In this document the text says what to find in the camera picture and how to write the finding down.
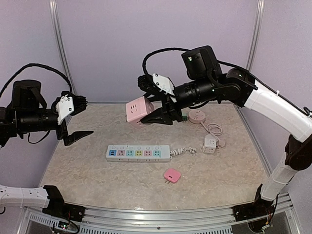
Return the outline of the green plug adapter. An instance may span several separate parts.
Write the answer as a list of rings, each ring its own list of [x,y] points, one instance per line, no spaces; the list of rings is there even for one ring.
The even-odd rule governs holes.
[[[188,120],[188,113],[182,113],[182,119],[183,119],[183,121],[187,121]]]

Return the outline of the pink cube socket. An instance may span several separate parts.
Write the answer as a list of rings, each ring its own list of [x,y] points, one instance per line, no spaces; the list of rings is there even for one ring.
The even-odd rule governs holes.
[[[126,103],[126,119],[137,129],[145,126],[141,119],[155,110],[154,105],[144,96]]]

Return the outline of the white multicolour power strip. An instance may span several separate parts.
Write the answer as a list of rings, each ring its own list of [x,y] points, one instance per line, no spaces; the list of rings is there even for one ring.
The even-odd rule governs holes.
[[[168,145],[108,145],[107,161],[169,162],[172,159]]]

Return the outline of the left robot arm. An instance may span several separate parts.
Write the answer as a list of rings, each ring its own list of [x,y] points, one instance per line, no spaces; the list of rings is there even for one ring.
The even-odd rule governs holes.
[[[0,146],[4,147],[13,137],[23,138],[34,132],[56,132],[58,140],[70,146],[89,136],[93,131],[68,133],[66,118],[86,110],[87,100],[70,91],[63,91],[51,108],[41,95],[41,83],[36,80],[16,81],[13,84],[12,100],[7,107],[0,109]],[[0,206],[38,207],[51,216],[82,219],[85,208],[66,203],[56,186],[45,185],[40,188],[17,188],[1,185]]]

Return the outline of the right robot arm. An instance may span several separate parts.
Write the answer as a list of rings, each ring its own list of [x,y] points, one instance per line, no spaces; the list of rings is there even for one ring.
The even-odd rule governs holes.
[[[295,174],[312,163],[312,113],[308,108],[300,109],[248,70],[231,64],[223,73],[212,49],[206,45],[192,50],[181,49],[186,66],[188,83],[180,86],[158,74],[143,75],[137,79],[138,87],[146,98],[160,101],[162,106],[141,119],[143,124],[172,125],[181,122],[182,109],[196,109],[210,101],[230,101],[238,107],[260,113],[289,132],[285,157],[273,170],[268,180],[259,186],[255,200],[249,206],[253,216],[260,216],[268,209],[279,192]]]

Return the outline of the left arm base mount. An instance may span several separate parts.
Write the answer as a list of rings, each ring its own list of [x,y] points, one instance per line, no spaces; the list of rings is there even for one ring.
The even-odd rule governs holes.
[[[43,208],[42,212],[47,215],[51,215],[54,217],[63,218],[70,221],[81,222],[84,213],[85,207],[74,204],[49,204],[47,208]]]

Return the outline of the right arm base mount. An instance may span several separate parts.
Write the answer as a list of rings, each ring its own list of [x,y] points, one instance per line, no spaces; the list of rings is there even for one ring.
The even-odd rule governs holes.
[[[233,214],[236,222],[247,219],[253,219],[260,216],[268,215],[273,213],[274,206],[269,205],[254,205],[253,203],[246,203],[242,205],[236,205],[232,207]]]

